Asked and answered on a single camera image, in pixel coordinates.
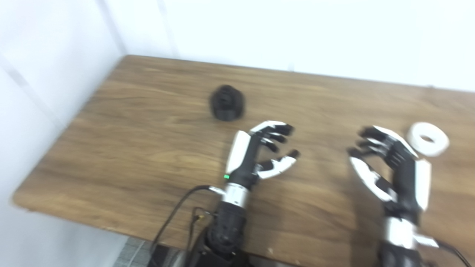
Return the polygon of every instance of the white ring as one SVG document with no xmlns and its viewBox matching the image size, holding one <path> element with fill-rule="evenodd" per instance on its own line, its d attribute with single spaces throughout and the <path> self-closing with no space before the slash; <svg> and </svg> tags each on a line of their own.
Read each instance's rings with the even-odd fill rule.
<svg viewBox="0 0 475 267">
<path fill-rule="evenodd" d="M 411 126 L 408 142 L 415 150 L 428 157 L 439 156 L 449 145 L 449 139 L 442 130 L 425 122 L 414 123 Z"/>
</svg>

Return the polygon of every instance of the wood grain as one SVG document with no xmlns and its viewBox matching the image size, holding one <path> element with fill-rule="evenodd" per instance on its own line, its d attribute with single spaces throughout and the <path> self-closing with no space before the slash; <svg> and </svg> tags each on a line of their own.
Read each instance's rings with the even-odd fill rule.
<svg viewBox="0 0 475 267">
<path fill-rule="evenodd" d="M 236 122 L 215 120 L 210 93 L 230 84 L 246 97 Z M 282 152 L 302 157 L 255 187 L 245 250 L 302 266 L 370 266 L 381 206 L 348 166 L 345 149 L 364 125 L 402 135 L 418 121 L 451 140 L 433 164 L 421 231 L 446 240 L 475 263 L 475 94 L 353 79 L 127 56 L 14 195 L 16 204 L 129 236 L 153 239 L 172 207 L 195 185 L 222 187 L 237 130 L 264 120 L 296 127 Z M 274 156 L 264 151 L 264 157 Z M 387 172 L 381 162 L 378 168 Z M 186 202 L 163 238 L 183 248 Z M 427 252 L 440 266 L 462 266 Z"/>
</svg>

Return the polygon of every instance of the floor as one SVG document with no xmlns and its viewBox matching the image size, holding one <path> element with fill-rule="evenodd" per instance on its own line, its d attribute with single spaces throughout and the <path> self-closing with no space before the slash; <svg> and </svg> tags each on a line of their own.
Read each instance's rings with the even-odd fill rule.
<svg viewBox="0 0 475 267">
<path fill-rule="evenodd" d="M 147 267 L 150 260 L 150 242 L 136 238 L 129 238 L 122 252 L 117 258 L 114 267 Z M 181 251 L 170 249 L 162 267 L 181 267 Z M 277 263 L 260 257 L 251 257 L 251 263 L 256 267 L 291 267 L 282 263 Z"/>
</svg>

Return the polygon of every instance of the robotic hand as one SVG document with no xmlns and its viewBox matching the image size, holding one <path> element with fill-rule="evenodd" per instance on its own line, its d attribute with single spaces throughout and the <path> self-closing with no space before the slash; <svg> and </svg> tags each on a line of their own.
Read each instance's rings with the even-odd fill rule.
<svg viewBox="0 0 475 267">
<path fill-rule="evenodd" d="M 245 263 L 246 256 L 240 250 L 248 195 L 260 179 L 285 172 L 300 155 L 297 150 L 292 150 L 284 157 L 256 162 L 257 153 L 262 145 L 278 152 L 272 140 L 285 143 L 284 136 L 290 135 L 293 129 L 283 122 L 265 121 L 248 133 L 236 133 L 224 175 L 227 179 L 226 189 L 212 189 L 222 195 L 222 199 L 214 213 L 213 222 L 198 237 L 186 261 L 187 267 L 248 265 Z"/>
<path fill-rule="evenodd" d="M 363 183 L 383 201 L 385 233 L 379 247 L 378 266 L 420 267 L 417 244 L 439 247 L 433 238 L 417 233 L 419 216 L 428 205 L 431 165 L 420 159 L 395 132 L 378 126 L 359 134 L 360 149 L 350 148 L 350 162 Z M 393 170 L 392 183 L 369 166 L 365 156 L 376 155 Z"/>
</svg>

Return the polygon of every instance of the wire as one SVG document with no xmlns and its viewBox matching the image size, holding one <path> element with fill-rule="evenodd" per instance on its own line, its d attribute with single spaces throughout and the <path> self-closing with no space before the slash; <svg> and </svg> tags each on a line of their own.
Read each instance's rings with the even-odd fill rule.
<svg viewBox="0 0 475 267">
<path fill-rule="evenodd" d="M 165 231 L 165 228 L 167 228 L 168 224 L 171 222 L 171 220 L 173 219 L 173 217 L 175 216 L 175 214 L 177 213 L 178 209 L 181 207 L 181 205 L 183 204 L 183 202 L 185 202 L 185 200 L 191 195 L 193 194 L 194 192 L 196 191 L 200 191 L 200 190 L 209 190 L 211 186 L 209 185 L 199 185 L 199 186 L 195 186 L 194 188 L 192 188 L 190 191 L 188 191 L 182 198 L 181 200 L 178 202 L 178 204 L 176 204 L 176 206 L 173 208 L 173 210 L 171 211 L 170 215 L 168 216 L 167 220 L 165 221 L 165 223 L 162 225 L 162 227 L 160 228 L 160 230 L 158 231 L 157 235 L 155 236 L 155 238 L 153 239 L 152 241 L 152 245 L 150 246 L 150 256 L 151 256 L 151 262 L 156 266 L 156 267 L 159 267 L 158 264 L 155 262 L 155 260 L 153 259 L 153 252 L 155 251 L 155 249 L 157 248 L 157 245 L 158 245 L 158 241 L 160 240 L 160 237 L 162 236 L 163 232 Z"/>
<path fill-rule="evenodd" d="M 191 221 L 190 221 L 190 226 L 189 226 L 189 230 L 188 230 L 188 241 L 186 242 L 184 261 L 183 261 L 183 264 L 182 264 L 183 267 L 185 267 L 186 263 L 188 262 L 188 257 L 189 257 L 188 252 L 190 251 L 191 241 L 193 240 L 193 231 L 194 231 L 195 223 L 201 219 L 200 216 L 196 215 L 197 210 L 202 210 L 205 214 L 211 215 L 211 213 L 209 211 L 205 210 L 204 208 L 201 208 L 201 207 L 194 207 L 193 208 L 193 211 L 191 212 Z"/>
<path fill-rule="evenodd" d="M 466 267 L 472 267 L 470 265 L 470 263 L 467 261 L 467 259 L 464 257 L 464 255 L 462 255 L 462 253 L 460 253 L 460 251 L 458 251 L 458 249 L 456 249 L 454 246 L 451 246 L 443 241 L 440 241 L 438 239 L 436 239 L 436 242 L 439 244 L 439 247 L 444 249 L 444 250 L 447 250 L 448 252 L 451 252 L 455 255 L 458 256 L 458 258 L 465 264 Z"/>
<path fill-rule="evenodd" d="M 135 256 L 137 256 L 137 253 L 139 253 L 139 250 L 142 248 L 144 244 L 145 244 L 145 241 L 142 241 L 142 243 L 140 243 L 140 246 L 138 246 L 138 248 L 135 250 L 132 258 L 129 261 L 129 264 L 127 264 L 127 267 L 130 267 L 130 265 L 132 265 L 133 259 L 135 259 Z"/>
</svg>

